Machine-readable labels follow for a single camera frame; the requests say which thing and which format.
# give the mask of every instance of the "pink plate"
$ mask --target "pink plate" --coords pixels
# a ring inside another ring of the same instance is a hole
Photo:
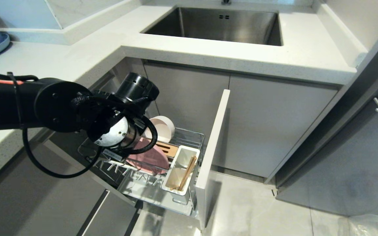
[[[136,144],[134,149],[143,148],[147,146],[149,143],[150,143],[150,140],[141,138],[139,140],[139,143]],[[155,145],[152,149],[144,153],[129,155],[126,161],[132,166],[138,169],[141,169],[145,172],[152,173],[153,175],[166,173],[166,170],[161,170],[161,169],[158,169],[158,168],[155,168],[155,167],[143,164],[143,163],[132,161],[132,159],[137,160],[137,161],[142,161],[148,164],[152,164],[154,166],[158,166],[164,169],[169,169],[167,157],[157,145]]]

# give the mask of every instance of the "refrigerator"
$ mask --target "refrigerator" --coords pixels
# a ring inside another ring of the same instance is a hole
[[[378,215],[378,53],[276,175],[277,199]]]

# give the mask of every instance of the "white countertop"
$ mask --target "white countertop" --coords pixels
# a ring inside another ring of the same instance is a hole
[[[175,6],[279,12],[283,46],[142,34]],[[125,57],[345,85],[356,73],[311,8],[216,1],[154,0],[74,45],[12,42],[0,73],[54,77],[89,87]],[[32,138],[39,129],[30,131]],[[0,130],[0,169],[22,147],[21,133]]]

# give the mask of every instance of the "stainless steel sink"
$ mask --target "stainless steel sink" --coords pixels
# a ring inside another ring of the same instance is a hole
[[[145,33],[282,46],[274,12],[176,8]]]

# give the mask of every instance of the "plastic bag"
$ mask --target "plastic bag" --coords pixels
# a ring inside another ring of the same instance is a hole
[[[378,215],[351,216],[348,224],[348,236],[378,236]]]

